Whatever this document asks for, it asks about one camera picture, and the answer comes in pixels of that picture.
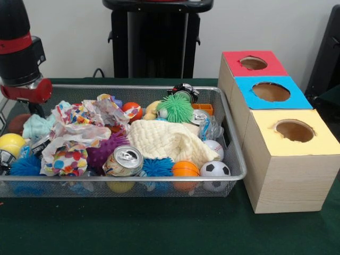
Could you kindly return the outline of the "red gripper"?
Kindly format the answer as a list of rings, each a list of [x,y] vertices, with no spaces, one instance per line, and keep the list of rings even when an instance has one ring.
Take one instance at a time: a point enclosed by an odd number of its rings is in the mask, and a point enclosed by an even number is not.
[[[1,85],[1,92],[7,99],[28,101],[30,114],[45,118],[43,106],[44,102],[51,97],[53,86],[49,79],[43,78],[30,85],[20,87]]]

